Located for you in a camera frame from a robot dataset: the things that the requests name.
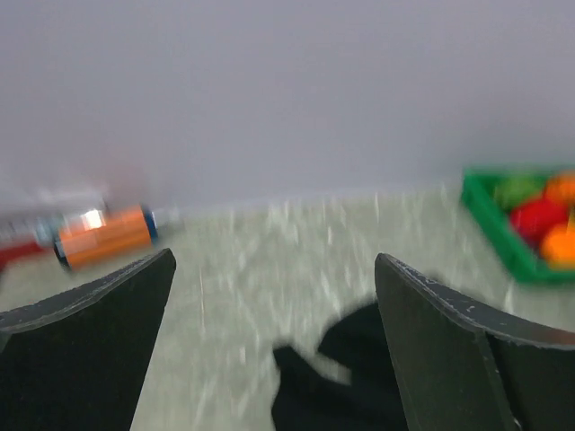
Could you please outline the black garment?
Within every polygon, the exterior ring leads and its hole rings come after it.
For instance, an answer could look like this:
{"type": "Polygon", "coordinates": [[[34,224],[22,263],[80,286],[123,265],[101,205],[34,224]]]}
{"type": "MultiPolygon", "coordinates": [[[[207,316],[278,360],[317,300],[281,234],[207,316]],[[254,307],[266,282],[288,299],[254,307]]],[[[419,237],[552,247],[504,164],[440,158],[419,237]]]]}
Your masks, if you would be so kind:
{"type": "Polygon", "coordinates": [[[330,323],[315,355],[290,343],[273,348],[279,387],[274,427],[303,430],[406,430],[384,325],[377,302],[330,323]]]}

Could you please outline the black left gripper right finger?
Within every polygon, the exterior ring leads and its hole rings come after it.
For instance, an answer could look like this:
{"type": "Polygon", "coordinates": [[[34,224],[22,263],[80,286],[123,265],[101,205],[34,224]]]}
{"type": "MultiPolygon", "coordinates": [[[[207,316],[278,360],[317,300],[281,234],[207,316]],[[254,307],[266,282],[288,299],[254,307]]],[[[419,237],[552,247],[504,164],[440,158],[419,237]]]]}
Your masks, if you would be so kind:
{"type": "Polygon", "coordinates": [[[411,430],[572,430],[574,335],[495,309],[388,254],[376,295],[411,430]]]}

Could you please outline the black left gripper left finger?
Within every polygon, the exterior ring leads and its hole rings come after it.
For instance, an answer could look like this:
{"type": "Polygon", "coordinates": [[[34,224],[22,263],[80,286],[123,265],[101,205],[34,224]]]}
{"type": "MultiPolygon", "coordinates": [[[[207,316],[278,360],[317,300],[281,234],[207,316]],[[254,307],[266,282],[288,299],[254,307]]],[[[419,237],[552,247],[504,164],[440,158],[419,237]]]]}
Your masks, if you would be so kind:
{"type": "Polygon", "coordinates": [[[3,430],[128,430],[171,292],[160,250],[1,314],[3,430]]]}

